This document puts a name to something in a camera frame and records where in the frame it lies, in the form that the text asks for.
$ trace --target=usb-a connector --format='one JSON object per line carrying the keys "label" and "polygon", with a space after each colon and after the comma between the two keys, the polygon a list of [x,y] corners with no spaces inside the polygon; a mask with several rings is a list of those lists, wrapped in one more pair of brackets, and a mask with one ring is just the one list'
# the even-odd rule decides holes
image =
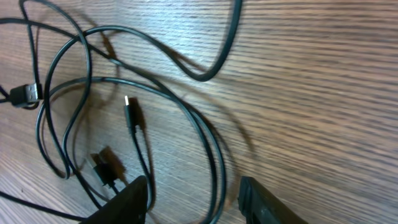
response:
{"label": "usb-a connector", "polygon": [[39,84],[23,85],[10,91],[9,101],[15,107],[25,107],[42,99],[42,87]]}

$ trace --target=wood grain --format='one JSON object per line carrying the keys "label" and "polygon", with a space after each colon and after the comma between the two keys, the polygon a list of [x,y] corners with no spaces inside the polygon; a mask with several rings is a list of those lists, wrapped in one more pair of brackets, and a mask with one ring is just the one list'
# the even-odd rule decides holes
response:
{"label": "wood grain", "polygon": [[[0,0],[1,17],[20,17],[17,3]],[[196,63],[214,61],[228,23],[230,0],[58,0],[82,29],[106,24],[134,27]],[[27,3],[33,20],[73,29],[61,16]],[[222,71],[213,80],[189,79],[155,47],[113,34],[116,55],[150,70],[196,106],[228,143],[229,191],[220,223],[244,223],[237,206],[240,175],[255,177],[309,223],[398,222],[398,3],[393,0],[249,0]],[[0,81],[11,88],[32,82],[29,43],[22,25],[0,27]],[[41,79],[65,37],[39,33]],[[99,35],[89,38],[103,47]],[[74,46],[53,85],[85,75]],[[138,79],[94,56],[97,76]],[[53,103],[61,137],[81,89]],[[195,223],[210,199],[207,158],[189,122],[173,103],[126,86],[94,85],[90,108],[70,138],[79,164],[88,152],[110,147],[126,180],[142,174],[125,130],[123,96],[138,97],[154,158],[157,201],[148,223]],[[58,179],[34,138],[36,113],[1,105],[0,189],[76,215],[96,209],[75,178]],[[45,129],[49,155],[60,166]],[[83,173],[101,194],[88,166]],[[2,223],[73,223],[0,199]]]}

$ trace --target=tangled cable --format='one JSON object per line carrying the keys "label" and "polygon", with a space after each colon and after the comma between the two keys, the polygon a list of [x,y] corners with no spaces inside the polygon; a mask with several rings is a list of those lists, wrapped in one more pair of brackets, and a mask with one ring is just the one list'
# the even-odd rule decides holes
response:
{"label": "tangled cable", "polygon": [[[149,91],[151,93],[154,93],[156,95],[162,96],[168,100],[173,101],[174,103],[177,104],[177,106],[185,113],[186,117],[188,120],[191,122],[192,126],[198,133],[198,136],[203,144],[203,147],[205,148],[206,154],[208,156],[209,160],[209,165],[210,165],[210,171],[211,171],[211,199],[210,199],[210,207],[207,211],[205,219],[202,221],[202,223],[216,223],[218,219],[220,218],[221,212],[223,210],[224,206],[224,201],[226,198],[226,170],[225,170],[225,164],[223,160],[223,155],[221,152],[220,144],[218,142],[218,137],[220,136],[216,130],[212,127],[212,125],[206,120],[206,118],[198,111],[196,110],[193,106],[189,105],[188,103],[184,102],[181,100],[178,96],[176,96],[174,93],[172,93],[165,85],[163,85],[160,81],[155,79],[152,75],[148,74],[145,70],[126,64],[123,61],[120,61],[104,52],[99,50],[98,48],[90,45],[86,39],[87,36],[91,34],[95,34],[97,32],[104,32],[107,30],[115,30],[118,32],[126,32],[132,35],[136,35],[152,45],[156,46],[159,50],[163,51],[184,73],[186,73],[189,77],[193,78],[194,80],[205,82],[210,79],[212,79],[221,69],[223,66],[229,51],[231,50],[233,40],[236,35],[236,31],[238,28],[239,24],[239,17],[242,9],[242,3],[243,0],[235,0],[234,1],[234,8],[233,8],[233,13],[231,16],[231,25],[229,27],[228,34],[226,36],[226,40],[224,42],[224,46],[221,49],[220,55],[217,58],[216,62],[213,64],[213,66],[204,74],[197,74],[193,71],[191,71],[189,68],[187,68],[180,60],[178,57],[176,57],[176,53],[168,48],[166,45],[163,43],[159,42],[158,40],[154,39],[153,37],[150,37],[149,35],[140,32],[138,30],[135,30],[133,28],[128,28],[128,27],[123,27],[123,26],[99,26],[99,27],[94,27],[92,29],[82,31],[79,27],[79,25],[62,9],[60,9],[58,6],[52,4],[51,2],[47,2],[45,0],[31,0],[35,2],[42,3],[51,9],[57,11],[60,13],[64,18],[66,18],[72,26],[75,28],[77,35],[73,35],[67,31],[61,30],[59,28],[49,26],[47,24],[43,24],[40,22],[35,22],[29,20],[29,17],[26,13],[26,10],[24,8],[24,3],[28,0],[20,0],[19,1],[19,6],[21,8],[22,14],[24,16],[23,19],[19,18],[2,18],[0,19],[0,24],[25,24],[27,26],[27,33],[29,36],[29,44],[30,44],[30,52],[32,56],[32,70],[33,70],[33,76],[36,84],[40,84],[40,78],[39,78],[39,69],[38,69],[38,63],[37,63],[37,49],[35,49],[34,45],[34,38],[32,34],[32,26],[37,26],[39,28],[43,29],[48,29],[51,31],[54,31],[56,33],[65,35],[67,37],[70,37],[71,39],[58,51],[54,59],[52,60],[52,63],[50,64],[50,68],[47,74],[47,78],[45,80],[45,85],[44,85],[44,97],[43,97],[43,103],[42,106],[39,109],[39,114],[37,116],[37,122],[36,122],[36,140],[37,144],[39,147],[39,150],[45,159],[46,163],[50,166],[50,168],[61,178],[64,179],[69,179],[71,175],[71,171],[76,175],[78,181],[80,182],[81,186],[89,196],[89,198],[93,201],[93,203],[98,207],[101,208],[101,205],[98,203],[97,199],[94,197],[92,191],[90,190],[86,180],[83,178],[83,176],[80,174],[80,172],[76,169],[76,167],[73,165],[73,162],[71,161],[68,151],[67,151],[67,141],[68,141],[68,136],[70,134],[70,131],[75,124],[75,121],[81,112],[83,106],[86,103],[86,100],[90,94],[90,87],[92,83],[100,83],[100,82],[108,82],[108,83],[115,83],[115,84],[125,84],[125,85],[130,85],[134,87],[141,88],[143,90]],[[85,78],[78,78],[74,80],[67,81],[65,83],[62,83],[61,85],[56,86],[53,89],[50,89],[52,77],[54,70],[60,61],[60,59],[63,57],[65,52],[76,42],[80,42],[83,46],[83,49],[85,51],[85,57],[86,57],[86,77]],[[130,70],[134,72],[135,74],[139,75],[140,77],[143,77],[150,82],[152,82],[157,88],[154,88],[149,85],[145,85],[139,82],[135,82],[132,80],[126,80],[122,78],[113,78],[113,77],[93,77],[92,76],[92,60],[91,60],[91,51],[96,52],[97,54],[100,54],[102,57],[108,59],[110,62],[113,62],[115,65],[123,67],[127,70]],[[65,129],[65,132],[63,134],[63,139],[62,142],[60,142],[57,138],[55,128],[53,125],[52,121],[52,113],[50,110],[50,98],[53,94],[58,92],[61,89],[71,87],[72,85],[84,83],[85,88],[83,95],[78,103],[78,106],[76,107],[75,111],[72,114],[72,117],[70,118],[70,121]],[[9,94],[0,86],[0,93],[4,95],[4,99],[0,99],[0,103],[5,103],[8,102],[9,99]],[[25,107],[27,110],[32,110],[36,109],[39,106],[39,103],[35,103],[33,105],[30,105],[28,107]],[[55,148],[57,149],[59,156],[63,162],[64,166],[64,172],[62,172],[60,169],[55,167],[55,165],[52,163],[52,161],[49,159],[47,156],[47,153],[44,150],[43,144],[42,144],[42,137],[40,136],[40,124],[42,123],[42,117],[45,112],[45,118],[47,119],[47,125],[49,127],[50,135],[53,139],[53,142],[55,144]],[[220,164],[220,173],[221,173],[221,192],[220,192],[220,199],[217,205],[217,189],[218,189],[218,180],[217,180],[217,169],[216,169],[216,164],[215,164],[215,159],[211,150],[211,144],[209,140],[207,139],[207,136],[210,138],[210,142],[214,146],[216,155],[219,160]],[[144,173],[149,179],[149,201],[148,201],[148,209],[151,209],[154,204],[154,183],[151,182],[151,173],[149,173],[149,169],[142,158],[141,150],[139,149],[139,145],[137,142],[137,139],[133,136],[132,141],[134,143],[134,147],[136,149],[136,152],[139,155],[140,163],[142,165],[142,168],[144,170]],[[64,218],[69,218],[72,220],[78,220],[82,221],[85,218],[82,217],[76,217],[73,215],[69,215],[66,213],[58,212],[49,208],[42,207],[40,205],[36,205],[30,202],[26,202],[24,200],[15,198],[13,196],[10,196],[8,194],[5,194],[4,192],[0,192],[0,196],[12,200],[17,203],[21,203],[23,205],[51,213],[53,215],[58,215]]]}

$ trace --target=cable plug housing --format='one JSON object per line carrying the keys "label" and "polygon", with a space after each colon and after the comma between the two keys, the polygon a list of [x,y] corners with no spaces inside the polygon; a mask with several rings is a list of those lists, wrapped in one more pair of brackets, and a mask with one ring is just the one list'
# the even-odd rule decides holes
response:
{"label": "cable plug housing", "polygon": [[13,88],[8,100],[13,106],[21,108],[36,103],[42,98],[42,85],[35,83]]}
{"label": "cable plug housing", "polygon": [[102,181],[103,186],[108,184],[110,187],[113,187],[114,181],[118,176],[112,167],[108,163],[104,162],[97,153],[90,154],[89,162],[97,173],[99,179]]}
{"label": "cable plug housing", "polygon": [[136,126],[139,125],[139,116],[138,116],[138,101],[137,98],[129,98],[125,96],[126,105],[124,106],[124,115],[126,117],[127,128],[130,131],[130,134],[136,134],[137,129]]}

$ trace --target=wooden surface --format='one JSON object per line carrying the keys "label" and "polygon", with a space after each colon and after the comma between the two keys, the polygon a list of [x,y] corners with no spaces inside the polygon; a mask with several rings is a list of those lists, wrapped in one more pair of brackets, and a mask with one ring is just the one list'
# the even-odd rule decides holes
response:
{"label": "wooden surface", "polygon": [[[60,0],[83,29],[95,24],[135,27],[208,67],[227,24],[228,0]],[[0,0],[1,17],[20,17],[17,2]],[[37,3],[33,20],[73,31]],[[229,190],[220,223],[244,223],[237,206],[240,175],[255,177],[309,223],[398,222],[398,3],[395,0],[245,1],[239,33],[222,71],[206,83],[185,76],[153,46],[111,35],[117,56],[159,74],[177,95],[202,111],[226,139]],[[68,39],[39,33],[42,80]],[[99,35],[90,37],[100,46]],[[62,59],[53,84],[85,75],[79,45]],[[32,83],[25,26],[0,26],[0,81]],[[117,70],[94,56],[94,74]],[[119,76],[136,79],[120,70]],[[53,103],[59,136],[81,89]],[[68,143],[79,164],[109,147],[126,169],[142,174],[123,116],[124,95],[142,105],[153,153],[157,201],[148,223],[195,223],[210,198],[207,158],[183,114],[171,102],[126,86],[94,85],[80,128]],[[96,209],[75,177],[62,180],[41,158],[34,137],[36,111],[1,105],[0,189],[57,210],[88,216]],[[61,162],[45,129],[50,157]],[[90,168],[91,185],[107,197]],[[119,189],[123,183],[118,182]],[[1,223],[73,223],[0,199]]]}

